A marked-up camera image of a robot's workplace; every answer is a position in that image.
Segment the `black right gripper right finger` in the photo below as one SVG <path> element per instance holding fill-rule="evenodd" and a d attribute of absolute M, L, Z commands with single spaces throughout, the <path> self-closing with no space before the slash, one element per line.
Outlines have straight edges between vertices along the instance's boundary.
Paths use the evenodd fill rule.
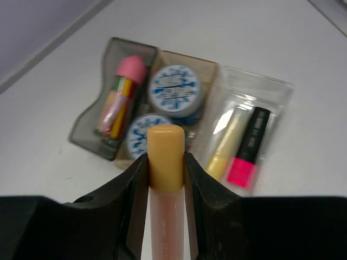
<path fill-rule="evenodd" d="M 184 166 L 191 259 L 346 259 L 346 198 L 242 197 Z"/>

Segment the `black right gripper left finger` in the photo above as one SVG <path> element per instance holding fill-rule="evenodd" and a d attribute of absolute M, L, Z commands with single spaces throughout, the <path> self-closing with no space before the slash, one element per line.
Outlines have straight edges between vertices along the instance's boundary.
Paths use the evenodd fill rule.
<path fill-rule="evenodd" d="M 147 156 L 72 203 L 1 198 L 1 259 L 140 259 L 149 192 Z"/>

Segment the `black pink highlighter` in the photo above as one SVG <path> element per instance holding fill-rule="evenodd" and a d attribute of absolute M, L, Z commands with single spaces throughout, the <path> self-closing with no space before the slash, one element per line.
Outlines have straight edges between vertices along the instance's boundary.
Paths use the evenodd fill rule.
<path fill-rule="evenodd" d="M 269 110 L 262 107 L 253 109 L 228 171 L 227 182 L 243 189 L 250 189 L 270 114 Z"/>

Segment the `yellow highlighter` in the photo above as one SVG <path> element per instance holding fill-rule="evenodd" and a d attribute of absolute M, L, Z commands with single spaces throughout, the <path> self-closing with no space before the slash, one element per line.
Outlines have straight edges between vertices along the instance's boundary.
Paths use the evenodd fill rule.
<path fill-rule="evenodd" d="M 205 167 L 205 171 L 217 181 L 222 179 L 229 161 L 238 148 L 248 122 L 248 116 L 247 110 L 235 108 L 222 131 L 222 136 Z"/>

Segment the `blue lidded round jar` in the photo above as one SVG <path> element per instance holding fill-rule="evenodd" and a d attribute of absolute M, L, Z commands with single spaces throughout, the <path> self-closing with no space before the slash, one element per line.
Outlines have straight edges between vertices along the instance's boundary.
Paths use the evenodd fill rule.
<path fill-rule="evenodd" d="M 150 127 L 171 124 L 173 124 L 171 119 L 157 113 L 147 113 L 135 118 L 125 137 L 125 146 L 130 158 L 136 160 L 147 153 L 147 131 Z"/>

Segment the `orange highlighter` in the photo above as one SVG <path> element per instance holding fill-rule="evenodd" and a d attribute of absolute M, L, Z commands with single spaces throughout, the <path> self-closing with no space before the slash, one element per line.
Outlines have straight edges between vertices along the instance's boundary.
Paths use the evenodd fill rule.
<path fill-rule="evenodd" d="M 156 125 L 147 140 L 152 259 L 189 259 L 185 131 Z"/>

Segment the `pink capped eraser bottle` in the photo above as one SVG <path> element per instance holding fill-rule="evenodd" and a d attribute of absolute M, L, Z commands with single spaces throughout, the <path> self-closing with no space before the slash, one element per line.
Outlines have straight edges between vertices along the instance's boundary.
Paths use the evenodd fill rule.
<path fill-rule="evenodd" d="M 140 56 L 128 56 L 121 60 L 114 76 L 115 82 L 109 91 L 100 119 L 95 129 L 103 137 L 118 138 L 135 94 L 147 75 L 147 68 Z"/>

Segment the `clear plastic bin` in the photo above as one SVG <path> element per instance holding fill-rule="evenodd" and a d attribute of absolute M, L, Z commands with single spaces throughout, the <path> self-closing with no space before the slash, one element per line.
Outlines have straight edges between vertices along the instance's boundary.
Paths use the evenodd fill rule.
<path fill-rule="evenodd" d="M 293 91 L 289 82 L 222 67 L 190 152 L 223 186 L 251 196 Z"/>

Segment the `smoky grey plastic bin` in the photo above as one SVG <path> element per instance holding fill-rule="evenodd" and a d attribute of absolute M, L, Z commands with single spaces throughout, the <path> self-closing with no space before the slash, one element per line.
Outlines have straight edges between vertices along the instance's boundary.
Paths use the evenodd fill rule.
<path fill-rule="evenodd" d="M 110 39 L 102 60 L 99 97 L 77 118 L 70 142 L 113 161 L 146 92 L 158 48 Z"/>

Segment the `amber plastic bin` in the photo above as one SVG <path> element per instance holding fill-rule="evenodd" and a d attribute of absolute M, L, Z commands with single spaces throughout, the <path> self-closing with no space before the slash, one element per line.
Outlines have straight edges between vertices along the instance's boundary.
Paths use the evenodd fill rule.
<path fill-rule="evenodd" d="M 184 128 L 186 145 L 196 135 L 205 103 L 217 79 L 216 62 L 160 51 L 151 67 L 150 78 L 115 158 L 124 170 L 147 151 L 147 129 L 158 124 Z"/>

